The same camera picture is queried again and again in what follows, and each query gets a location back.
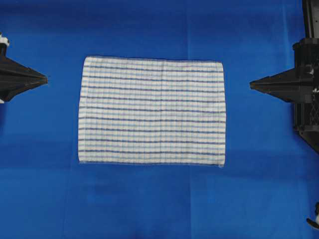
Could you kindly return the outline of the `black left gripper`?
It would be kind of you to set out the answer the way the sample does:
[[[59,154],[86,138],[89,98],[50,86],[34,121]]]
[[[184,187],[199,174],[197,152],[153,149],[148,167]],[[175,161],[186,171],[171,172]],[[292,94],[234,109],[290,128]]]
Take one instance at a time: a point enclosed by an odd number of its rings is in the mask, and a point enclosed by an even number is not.
[[[6,57],[10,41],[0,32],[0,80],[1,81],[33,81],[18,86],[10,86],[0,89],[0,102],[9,102],[16,95],[48,84],[48,78],[41,73],[25,67]]]

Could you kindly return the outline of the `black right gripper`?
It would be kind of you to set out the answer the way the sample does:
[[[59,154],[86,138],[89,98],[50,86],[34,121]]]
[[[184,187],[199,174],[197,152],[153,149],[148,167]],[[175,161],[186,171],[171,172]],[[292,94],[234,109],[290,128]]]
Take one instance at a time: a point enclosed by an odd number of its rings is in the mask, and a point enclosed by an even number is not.
[[[319,40],[303,38],[293,45],[295,68],[250,82],[250,88],[294,103],[294,129],[319,130]]]

